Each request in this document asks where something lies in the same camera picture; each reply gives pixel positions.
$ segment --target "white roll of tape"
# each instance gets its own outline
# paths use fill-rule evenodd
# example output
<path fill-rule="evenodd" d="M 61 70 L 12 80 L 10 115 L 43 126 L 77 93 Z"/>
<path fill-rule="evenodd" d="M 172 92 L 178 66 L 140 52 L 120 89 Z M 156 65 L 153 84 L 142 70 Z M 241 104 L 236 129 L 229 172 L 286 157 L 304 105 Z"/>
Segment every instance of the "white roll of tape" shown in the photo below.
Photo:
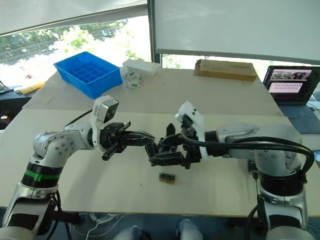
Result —
<path fill-rule="evenodd" d="M 128 89 L 138 89 L 142 86 L 143 80 L 137 72 L 129 72 L 125 78 L 125 85 Z"/>

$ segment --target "blue storage tray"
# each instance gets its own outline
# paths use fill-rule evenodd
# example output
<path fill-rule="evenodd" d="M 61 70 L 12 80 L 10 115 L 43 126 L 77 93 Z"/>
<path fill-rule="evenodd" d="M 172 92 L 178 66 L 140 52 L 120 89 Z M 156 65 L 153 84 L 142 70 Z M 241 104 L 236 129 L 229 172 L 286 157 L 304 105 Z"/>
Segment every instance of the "blue storage tray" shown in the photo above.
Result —
<path fill-rule="evenodd" d="M 119 67 L 87 51 L 56 62 L 54 66 L 63 80 L 92 99 L 122 84 Z"/>

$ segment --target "tabletop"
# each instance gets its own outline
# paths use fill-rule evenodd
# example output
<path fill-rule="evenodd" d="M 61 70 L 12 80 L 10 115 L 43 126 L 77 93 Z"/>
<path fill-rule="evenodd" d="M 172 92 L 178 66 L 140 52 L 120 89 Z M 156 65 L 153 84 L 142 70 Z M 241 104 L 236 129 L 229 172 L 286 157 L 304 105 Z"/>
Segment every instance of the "tabletop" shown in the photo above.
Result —
<path fill-rule="evenodd" d="M 82 110 L 23 109 L 0 135 L 0 206 L 7 206 L 17 182 L 22 178 L 33 139 L 44 131 L 58 131 L 79 116 Z M 265 125 L 286 123 L 284 116 L 204 114 L 206 127 L 214 130 L 232 123 Z M 131 121 L 129 130 L 153 134 L 156 141 L 173 123 L 170 113 L 117 112 L 112 121 Z M 79 120 L 89 122 L 89 116 Z M 211 157 L 181 166 L 151 167 L 143 147 L 127 147 L 111 160 L 103 161 L 102 152 L 80 150 L 66 163 L 59 180 L 62 207 L 75 212 L 119 212 L 185 214 L 210 216 L 247 216 L 256 205 L 255 181 L 248 174 L 247 161 Z M 175 184 L 159 181 L 159 173 L 176 176 Z M 306 199 L 310 216 L 320 216 L 317 205 L 320 172 L 314 165 L 307 174 Z"/>
<path fill-rule="evenodd" d="M 139 89 L 122 84 L 102 95 L 119 101 L 119 112 L 175 114 L 188 100 L 203 114 L 283 116 L 258 77 L 250 82 L 195 76 L 189 69 L 161 68 L 154 77 L 143 75 L 142 79 Z M 24 108 L 87 111 L 94 101 L 56 72 Z"/>

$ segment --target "brown box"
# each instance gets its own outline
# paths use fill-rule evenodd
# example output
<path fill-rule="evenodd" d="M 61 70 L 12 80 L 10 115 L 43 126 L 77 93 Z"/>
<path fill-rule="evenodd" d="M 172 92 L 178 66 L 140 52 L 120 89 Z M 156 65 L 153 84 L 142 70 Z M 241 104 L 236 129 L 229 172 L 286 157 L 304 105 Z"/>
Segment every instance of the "brown box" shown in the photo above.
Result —
<path fill-rule="evenodd" d="M 252 63 L 200 59 L 194 66 L 194 75 L 202 77 L 254 81 L 257 74 Z"/>

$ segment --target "robotic arm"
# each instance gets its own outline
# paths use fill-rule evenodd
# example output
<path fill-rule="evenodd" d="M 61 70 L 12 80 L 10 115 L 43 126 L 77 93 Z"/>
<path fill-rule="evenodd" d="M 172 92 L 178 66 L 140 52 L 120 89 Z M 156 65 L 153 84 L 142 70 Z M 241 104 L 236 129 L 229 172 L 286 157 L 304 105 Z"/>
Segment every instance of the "robotic arm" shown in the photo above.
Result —
<path fill-rule="evenodd" d="M 294 128 L 284 124 L 233 124 L 206 131 L 203 116 L 186 102 L 176 115 L 181 133 L 176 134 L 170 124 L 165 138 L 156 144 L 146 132 L 126 131 L 130 122 L 108 123 L 118 104 L 110 96 L 100 97 L 94 103 L 91 124 L 73 123 L 62 131 L 45 132 L 35 138 L 34 154 L 3 218 L 0 240 L 31 240 L 48 232 L 57 204 L 53 197 L 58 180 L 74 152 L 98 149 L 104 152 L 102 159 L 109 160 L 127 146 L 145 146 L 152 166 L 181 165 L 189 169 L 191 163 L 209 156 L 252 160 L 259 172 L 258 216 L 269 230 L 267 239 L 313 239 L 305 231 L 308 213 L 304 189 L 313 153 L 301 169 L 297 153 L 308 151 L 300 145 L 301 136 Z M 185 155 L 177 151 L 179 145 Z M 303 238 L 293 238 L 292 233 Z"/>

